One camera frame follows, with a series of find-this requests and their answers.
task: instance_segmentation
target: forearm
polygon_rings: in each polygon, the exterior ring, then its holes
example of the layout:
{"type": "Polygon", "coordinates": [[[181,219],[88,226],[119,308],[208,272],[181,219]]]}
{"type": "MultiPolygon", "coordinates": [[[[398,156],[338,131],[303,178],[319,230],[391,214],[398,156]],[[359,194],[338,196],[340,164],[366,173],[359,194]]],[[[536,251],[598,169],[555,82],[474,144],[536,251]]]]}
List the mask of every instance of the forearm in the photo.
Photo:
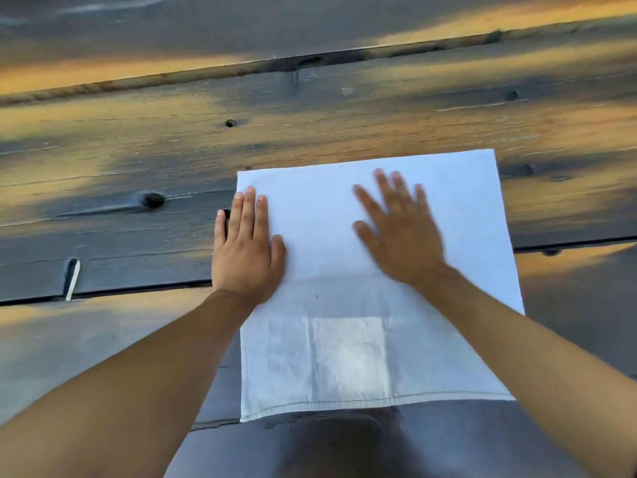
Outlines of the forearm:
{"type": "Polygon", "coordinates": [[[0,428],[0,475],[162,476],[252,308],[216,292],[53,390],[0,428]]]}
{"type": "Polygon", "coordinates": [[[455,270],[421,294],[555,442],[600,477],[637,467],[637,384],[455,270]]]}

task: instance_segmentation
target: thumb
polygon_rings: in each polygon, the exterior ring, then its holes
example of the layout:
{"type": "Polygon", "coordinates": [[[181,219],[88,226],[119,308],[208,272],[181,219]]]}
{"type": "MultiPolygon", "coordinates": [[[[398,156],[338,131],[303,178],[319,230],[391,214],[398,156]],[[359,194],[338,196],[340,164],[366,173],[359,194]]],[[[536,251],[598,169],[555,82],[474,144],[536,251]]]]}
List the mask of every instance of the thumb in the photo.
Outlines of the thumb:
{"type": "Polygon", "coordinates": [[[278,280],[281,280],[283,278],[283,273],[285,272],[285,254],[287,250],[285,249],[285,243],[283,242],[283,238],[280,234],[275,234],[272,237],[270,246],[272,248],[270,256],[270,270],[275,273],[278,280]]]}

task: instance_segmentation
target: finger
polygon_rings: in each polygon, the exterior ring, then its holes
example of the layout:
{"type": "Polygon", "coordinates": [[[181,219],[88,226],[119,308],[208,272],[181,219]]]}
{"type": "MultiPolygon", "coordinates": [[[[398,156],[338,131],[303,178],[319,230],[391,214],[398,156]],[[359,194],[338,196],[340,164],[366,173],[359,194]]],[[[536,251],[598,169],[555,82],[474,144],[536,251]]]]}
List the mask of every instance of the finger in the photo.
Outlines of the finger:
{"type": "Polygon", "coordinates": [[[416,184],[416,204],[420,213],[424,215],[429,214],[429,203],[427,202],[425,188],[422,187],[422,184],[416,184]]]}
{"type": "Polygon", "coordinates": [[[418,209],[411,199],[411,195],[409,194],[409,190],[402,179],[401,173],[394,171],[392,173],[392,181],[394,183],[395,191],[398,193],[398,197],[402,199],[402,205],[404,208],[410,213],[416,213],[418,209]]]}
{"type": "Polygon", "coordinates": [[[226,212],[219,209],[215,219],[215,251],[226,242],[226,212]]]}
{"type": "Polygon", "coordinates": [[[398,196],[398,193],[389,185],[383,170],[377,169],[374,171],[374,176],[376,177],[376,183],[378,183],[378,188],[383,195],[383,200],[389,212],[391,214],[402,213],[404,211],[402,200],[398,196]]]}
{"type": "Polygon", "coordinates": [[[367,211],[367,214],[370,216],[376,227],[382,227],[386,222],[387,213],[383,211],[380,205],[376,201],[374,201],[374,199],[367,191],[365,191],[362,186],[355,185],[354,194],[356,195],[356,198],[361,202],[362,206],[365,208],[365,211],[367,211]]]}
{"type": "Polygon", "coordinates": [[[283,273],[285,273],[285,254],[287,253],[287,249],[285,248],[285,243],[283,242],[283,238],[280,234],[275,234],[272,237],[270,246],[272,248],[270,256],[270,270],[277,281],[281,281],[283,273]]]}
{"type": "Polygon", "coordinates": [[[354,231],[370,251],[371,255],[376,259],[380,251],[380,239],[364,221],[354,222],[354,231]]]}
{"type": "Polygon", "coordinates": [[[233,205],[230,209],[230,221],[228,223],[227,241],[234,241],[239,234],[239,226],[241,225],[241,213],[243,211],[243,193],[237,192],[233,199],[233,205]]]}
{"type": "Polygon", "coordinates": [[[269,238],[269,220],[267,216],[267,199],[262,194],[257,198],[257,215],[254,218],[254,239],[267,244],[269,238]]]}
{"type": "Polygon", "coordinates": [[[243,210],[241,213],[241,227],[239,228],[239,238],[252,239],[254,233],[254,200],[257,192],[252,186],[248,186],[243,195],[243,210]]]}

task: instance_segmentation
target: white towel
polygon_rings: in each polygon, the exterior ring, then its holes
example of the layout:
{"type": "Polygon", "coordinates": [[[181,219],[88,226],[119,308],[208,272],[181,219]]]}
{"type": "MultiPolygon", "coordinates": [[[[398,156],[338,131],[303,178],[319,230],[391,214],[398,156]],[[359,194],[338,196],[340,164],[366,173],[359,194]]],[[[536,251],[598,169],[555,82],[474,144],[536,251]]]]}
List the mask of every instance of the white towel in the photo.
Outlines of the white towel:
{"type": "Polygon", "coordinates": [[[424,185],[448,262],[523,312],[492,150],[239,172],[288,249],[275,295],[241,328],[242,421],[282,412],[513,397],[463,337],[358,241],[352,193],[373,171],[424,185]]]}

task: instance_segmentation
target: left hand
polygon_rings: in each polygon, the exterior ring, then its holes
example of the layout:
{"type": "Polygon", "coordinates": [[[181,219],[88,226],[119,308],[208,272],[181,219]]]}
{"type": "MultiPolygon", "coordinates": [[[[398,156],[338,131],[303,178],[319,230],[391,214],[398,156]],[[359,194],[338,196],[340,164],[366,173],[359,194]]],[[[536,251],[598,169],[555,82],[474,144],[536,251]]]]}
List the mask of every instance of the left hand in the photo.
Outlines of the left hand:
{"type": "Polygon", "coordinates": [[[245,297],[252,305],[266,302],[285,272],[285,244],[275,234],[270,245],[267,199],[249,187],[235,194],[226,235],[226,214],[215,221],[215,253],[212,258],[213,292],[226,290],[245,297]]]}

